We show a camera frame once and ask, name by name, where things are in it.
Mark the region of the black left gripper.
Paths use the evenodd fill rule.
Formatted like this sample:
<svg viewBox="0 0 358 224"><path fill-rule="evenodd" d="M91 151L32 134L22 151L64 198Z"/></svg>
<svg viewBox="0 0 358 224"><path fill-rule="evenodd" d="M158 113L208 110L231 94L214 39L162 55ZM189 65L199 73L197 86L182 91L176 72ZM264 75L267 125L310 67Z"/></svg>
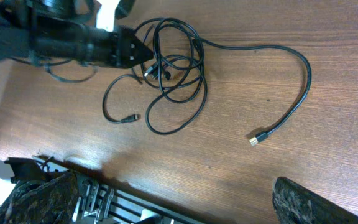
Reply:
<svg viewBox="0 0 358 224"><path fill-rule="evenodd" d="M0 1L0 61L28 58L32 65L50 58L131 68L153 58L131 28L116 25L133 1ZM88 12L77 13L78 6Z"/></svg>

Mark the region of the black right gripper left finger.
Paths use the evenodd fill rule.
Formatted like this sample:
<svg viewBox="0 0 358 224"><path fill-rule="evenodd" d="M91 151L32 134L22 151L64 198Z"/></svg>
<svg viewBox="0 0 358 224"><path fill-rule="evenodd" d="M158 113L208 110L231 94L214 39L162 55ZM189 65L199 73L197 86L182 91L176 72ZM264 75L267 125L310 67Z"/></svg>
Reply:
<svg viewBox="0 0 358 224"><path fill-rule="evenodd" d="M0 223L70 223L78 198L72 172L45 183L23 182L0 206Z"/></svg>

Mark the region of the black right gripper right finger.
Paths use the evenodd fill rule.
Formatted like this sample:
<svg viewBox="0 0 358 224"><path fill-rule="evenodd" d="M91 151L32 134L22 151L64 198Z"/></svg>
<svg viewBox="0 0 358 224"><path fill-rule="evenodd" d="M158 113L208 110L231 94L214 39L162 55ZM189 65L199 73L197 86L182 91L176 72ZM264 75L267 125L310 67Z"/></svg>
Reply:
<svg viewBox="0 0 358 224"><path fill-rule="evenodd" d="M358 216L300 184L278 177L272 203L280 223L358 223Z"/></svg>

